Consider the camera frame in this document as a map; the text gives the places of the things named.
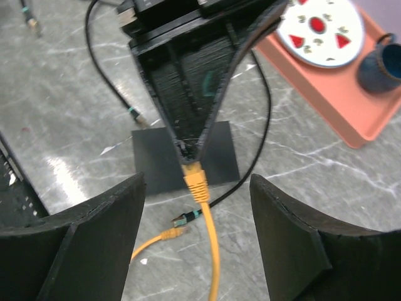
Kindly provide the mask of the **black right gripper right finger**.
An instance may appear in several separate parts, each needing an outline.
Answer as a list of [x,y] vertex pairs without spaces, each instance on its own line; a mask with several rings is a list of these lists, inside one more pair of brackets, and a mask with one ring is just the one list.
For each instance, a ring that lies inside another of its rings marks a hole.
[[251,205],[271,300],[399,300],[400,231],[350,224],[260,175]]

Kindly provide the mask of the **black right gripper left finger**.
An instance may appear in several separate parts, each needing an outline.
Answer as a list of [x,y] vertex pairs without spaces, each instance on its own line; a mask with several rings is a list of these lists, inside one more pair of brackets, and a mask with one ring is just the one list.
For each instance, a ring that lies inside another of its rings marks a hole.
[[2,300],[120,300],[145,203],[137,173],[57,214],[1,228]]

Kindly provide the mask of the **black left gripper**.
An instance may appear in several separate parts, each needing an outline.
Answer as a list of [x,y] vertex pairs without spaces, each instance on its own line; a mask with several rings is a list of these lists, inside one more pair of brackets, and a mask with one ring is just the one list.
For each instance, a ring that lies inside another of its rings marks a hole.
[[[182,163],[199,161],[237,65],[286,1],[123,1],[120,28]],[[192,23],[201,35],[161,37]]]

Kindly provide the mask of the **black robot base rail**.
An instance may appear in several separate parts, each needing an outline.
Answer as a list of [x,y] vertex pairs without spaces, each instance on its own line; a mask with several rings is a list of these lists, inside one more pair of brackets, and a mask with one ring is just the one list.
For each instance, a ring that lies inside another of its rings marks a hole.
[[38,224],[49,215],[17,157],[1,136],[1,227]]

